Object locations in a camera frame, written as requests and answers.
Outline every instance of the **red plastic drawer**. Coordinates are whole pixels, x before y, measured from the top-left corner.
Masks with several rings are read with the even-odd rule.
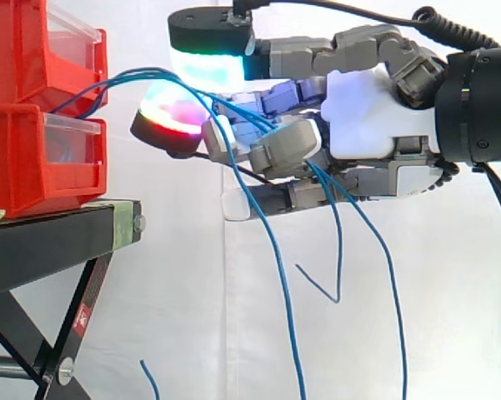
[[[80,207],[107,190],[106,125],[0,106],[0,210],[6,218]]]
[[[50,112],[108,77],[106,34],[46,0],[0,0],[0,103],[29,103]],[[77,116],[86,94],[60,113]]]

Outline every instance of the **black metal stand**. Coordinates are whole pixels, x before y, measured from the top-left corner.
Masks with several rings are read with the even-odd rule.
[[[0,378],[34,381],[36,400],[90,399],[73,376],[74,362],[113,251],[140,240],[142,218],[139,202],[98,202],[76,212],[0,222],[0,343],[11,355],[0,357]],[[51,346],[10,290],[85,261]]]

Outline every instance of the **white fabric background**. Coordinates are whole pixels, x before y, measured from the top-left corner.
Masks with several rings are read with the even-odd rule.
[[[426,2],[358,1],[408,17]],[[501,1],[428,2],[501,41]],[[304,6],[256,14],[258,37],[335,32],[367,23]],[[418,38],[412,30],[404,34]],[[446,54],[448,49],[421,38]],[[485,177],[466,171],[422,196],[363,204],[393,254],[403,306],[410,400],[501,399],[501,212]],[[226,190],[233,180],[226,179]],[[398,331],[382,250],[348,204],[343,301],[329,303],[294,268],[334,289],[337,241],[329,208],[275,217],[293,298],[309,399],[400,398]],[[228,398],[298,398],[281,287],[260,222],[227,223]]]
[[[167,15],[207,2],[57,3],[108,31],[114,74],[145,65],[168,67]],[[432,4],[501,41],[501,0]],[[360,0],[356,5],[407,17],[424,3]],[[256,21],[261,37],[330,37],[363,23],[290,6],[258,12]],[[146,358],[163,399],[294,400],[282,298],[264,231],[259,222],[224,226],[219,166],[174,161],[130,137],[129,125],[147,86],[113,89],[101,112],[109,124],[109,194],[141,199],[148,230],[112,261],[79,354],[78,378],[94,400],[150,399],[138,366]],[[225,181],[229,188],[228,174]],[[396,263],[410,399],[501,399],[501,214],[483,177],[464,173],[437,192],[365,208]],[[396,399],[398,339],[387,267],[349,206],[341,205],[340,212],[346,253],[339,306],[327,304],[293,268],[301,263],[333,288],[331,212],[324,208],[272,220],[292,289],[308,395]],[[50,340],[79,274],[75,268],[15,291]],[[34,389],[30,383],[0,380],[0,399],[32,398]]]

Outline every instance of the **bolt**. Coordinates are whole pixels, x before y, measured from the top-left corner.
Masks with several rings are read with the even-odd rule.
[[[58,368],[58,383],[67,386],[74,378],[74,361],[67,357],[61,361]]]
[[[133,230],[142,233],[147,227],[147,219],[143,215],[136,215],[133,219]]]
[[[489,143],[487,140],[479,140],[478,143],[476,143],[476,146],[478,146],[479,148],[488,148]]]

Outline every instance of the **blue wire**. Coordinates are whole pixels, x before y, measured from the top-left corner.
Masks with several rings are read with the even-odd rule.
[[[339,182],[330,177],[328,173],[325,172],[321,167],[313,163],[308,163],[308,164],[313,165],[313,167],[320,172],[322,177],[324,177],[328,182],[334,185],[347,198],[347,200],[352,204],[352,206],[358,212],[359,216],[367,224],[368,228],[373,232],[374,236],[378,239],[380,245],[382,246],[383,252],[385,253],[385,257],[387,258],[388,262],[391,288],[393,289],[394,307],[396,310],[397,322],[398,322],[398,335],[400,336],[400,351],[402,353],[402,374],[403,374],[402,400],[406,400],[408,396],[408,355],[406,352],[406,338],[403,331],[402,309],[400,307],[400,298],[398,296],[398,285],[394,274],[394,265],[393,265],[393,259],[391,257],[391,252],[389,251],[387,243],[383,240],[383,237],[379,233],[378,229],[373,225],[370,219],[368,219],[367,215],[363,212],[361,207],[356,203],[356,200],[352,197],[352,195]]]
[[[115,77],[113,77],[111,79],[108,79],[107,81],[103,81],[103,83],[102,82],[95,83],[91,87],[88,87],[87,89],[80,92],[78,95],[69,99],[66,103],[64,103],[60,107],[53,110],[53,113],[56,113],[56,112],[64,109],[68,105],[76,102],[82,95],[90,92],[94,88],[98,88],[102,85],[106,85],[100,91],[100,93],[97,95],[93,105],[86,112],[84,112],[83,114],[78,116],[79,119],[88,118],[91,115],[93,115],[100,108],[100,105],[102,104],[103,96],[109,88],[112,88],[114,86],[117,86],[117,85],[120,85],[123,83],[133,82],[133,81],[137,81],[137,80],[155,80],[155,79],[167,79],[167,78],[170,78],[168,80],[170,80],[172,82],[174,82],[174,80],[178,80],[179,82],[181,82],[176,74],[174,74],[173,72],[170,72],[168,70],[162,69],[162,68],[145,67],[145,68],[130,69],[130,70],[119,73],[118,75],[116,75]],[[232,104],[229,101],[227,101],[219,96],[216,96],[214,94],[204,92],[201,90],[196,90],[196,92],[202,94],[203,96],[207,96],[218,103],[221,103],[226,108],[229,108],[232,111],[239,113],[241,116],[248,119],[250,122],[259,121],[260,123],[265,125],[265,127],[267,127],[267,128],[276,129],[276,126],[273,123],[271,123],[269,120],[267,120],[267,118],[262,117],[261,115],[258,115],[254,112],[251,112],[249,110],[246,110],[244,108],[236,106],[235,104]]]
[[[235,178],[238,180],[239,185],[241,186],[241,189],[246,194],[248,202],[250,203],[250,205],[252,206],[254,211],[257,213],[259,219],[261,219],[261,222],[263,223],[263,226],[265,227],[265,231],[267,231],[267,235],[268,235],[270,242],[273,246],[274,256],[276,257],[276,263],[278,265],[278,275],[280,277],[280,282],[282,284],[283,300],[285,302],[285,312],[287,314],[286,317],[287,317],[287,322],[288,322],[289,339],[291,342],[291,353],[293,354],[294,366],[295,366],[296,373],[297,373],[298,390],[300,393],[300,399],[306,400],[306,387],[305,387],[304,378],[303,378],[302,363],[300,362],[300,356],[298,355],[298,345],[297,345],[297,338],[296,338],[296,332],[295,332],[295,326],[294,326],[293,305],[291,303],[291,295],[289,293],[289,286],[288,286],[288,282],[287,282],[287,277],[285,275],[285,268],[283,266],[282,253],[280,252],[278,242],[276,241],[276,237],[274,236],[273,230],[267,221],[267,217],[265,216],[265,213],[263,212],[263,210],[259,206],[258,202],[256,201],[255,197],[252,195],[252,192],[248,188],[247,184],[244,182],[243,177],[241,176],[241,173],[237,169],[237,163],[236,163],[235,157],[233,155],[233,150],[232,150],[232,147],[230,145],[228,135],[224,131],[224,127],[220,123],[220,121],[218,120],[217,115],[215,115],[215,113],[209,107],[209,105],[207,105],[204,102],[204,100],[200,97],[200,94],[198,94],[193,88],[189,87],[187,84],[185,84],[183,82],[180,82],[180,85],[183,88],[186,88],[208,110],[208,112],[211,113],[212,119],[217,124],[218,130],[220,131],[220,133],[223,136],[224,145],[226,146],[226,149],[228,150],[228,158],[230,161],[230,165],[232,166],[233,173],[235,174]]]
[[[250,206],[255,210],[259,219],[262,221],[263,226],[265,227],[265,231],[267,232],[267,235],[268,235],[268,237],[271,241],[271,244],[273,246],[274,256],[276,258],[276,263],[278,265],[278,275],[279,275],[282,290],[283,290],[283,300],[285,302],[285,312],[286,312],[286,318],[287,318],[287,322],[288,322],[288,334],[289,334],[289,340],[291,343],[291,352],[293,355],[293,362],[294,362],[294,366],[295,366],[295,370],[296,370],[296,374],[297,374],[298,390],[300,393],[300,399],[306,400],[306,387],[305,387],[304,378],[303,378],[302,363],[300,362],[300,356],[298,355],[298,344],[297,344],[297,338],[296,338],[296,332],[295,332],[295,326],[294,326],[293,305],[291,303],[291,296],[290,296],[290,292],[289,292],[288,281],[287,281],[287,277],[285,274],[285,268],[283,266],[282,254],[280,252],[280,248],[279,248],[278,242],[276,240],[276,237],[274,236],[273,230],[267,221],[267,217],[265,216],[265,213],[263,212],[263,210],[259,206],[255,197],[252,195],[252,192],[248,188],[247,184],[244,182],[243,177],[237,168],[235,156],[233,155],[233,150],[232,150],[232,147],[231,147],[229,139],[228,139],[228,135],[226,134],[226,131],[224,130],[223,125],[220,123],[220,121],[219,121],[217,115],[214,113],[214,111],[203,100],[201,93],[196,91],[192,87],[189,87],[187,84],[185,84],[184,82],[182,82],[179,79],[169,77],[168,75],[162,75],[162,74],[159,74],[159,76],[157,74],[144,74],[141,77],[122,77],[121,76],[121,78],[119,78],[118,80],[113,80],[113,81],[109,80],[109,82],[106,81],[105,83],[106,84],[110,83],[112,86],[116,86],[117,84],[131,82],[132,80],[139,80],[139,79],[165,79],[165,80],[177,83],[180,86],[182,86],[183,88],[186,88],[202,104],[202,106],[208,111],[208,113],[211,114],[211,118],[214,120],[214,122],[218,125],[219,131],[223,136],[224,144],[226,146],[226,149],[228,150],[228,159],[229,159],[230,165],[233,169],[233,173],[235,174],[235,178],[238,180],[239,185],[241,186],[241,189],[244,191],[245,195],[247,196],[247,199],[248,199],[248,202],[250,203]],[[101,86],[101,85],[102,85],[102,83],[99,82],[93,86],[97,87],[97,86]],[[81,95],[87,93],[89,90],[90,90],[90,88],[85,89],[84,91],[81,92]],[[68,104],[73,103],[77,99],[78,99],[78,96],[72,97],[67,103],[58,107],[57,110],[59,111],[60,109],[63,109]],[[233,104],[231,106],[233,106],[234,110],[238,110],[239,112],[241,112],[242,116],[244,116],[244,117],[246,117],[247,115],[248,116],[253,115],[248,110],[243,110],[240,107],[235,106]],[[251,122],[252,124],[256,125],[258,128],[263,130],[264,127],[259,125],[257,120],[258,120],[257,117],[256,118],[251,117],[249,119],[249,122]]]
[[[296,264],[296,268],[304,275],[306,279],[309,280],[309,282],[314,285],[328,300],[332,303],[339,304],[341,301],[341,272],[343,270],[343,229],[341,227],[341,219],[339,217],[339,211],[337,209],[337,206],[335,204],[335,197],[332,194],[332,191],[328,187],[328,184],[326,183],[326,180],[324,179],[324,176],[321,174],[321,172],[315,167],[315,165],[312,162],[308,162],[309,167],[317,177],[319,183],[323,187],[324,194],[326,194],[326,198],[328,202],[330,203],[330,206],[332,206],[332,211],[333,211],[333,216],[335,218],[335,224],[337,226],[337,237],[338,237],[338,260],[337,260],[337,281],[336,281],[336,291],[335,291],[335,297],[329,294],[321,285],[317,283],[312,277],[309,276],[307,272],[303,270],[303,268]]]
[[[154,394],[156,400],[161,400],[161,396],[159,395],[158,384],[156,383],[156,380],[154,379],[154,377],[152,376],[152,374],[148,370],[147,364],[144,362],[144,360],[141,360],[139,362],[139,364],[141,364],[141,368],[143,369],[144,374],[147,376],[148,381],[152,385],[153,394]]]

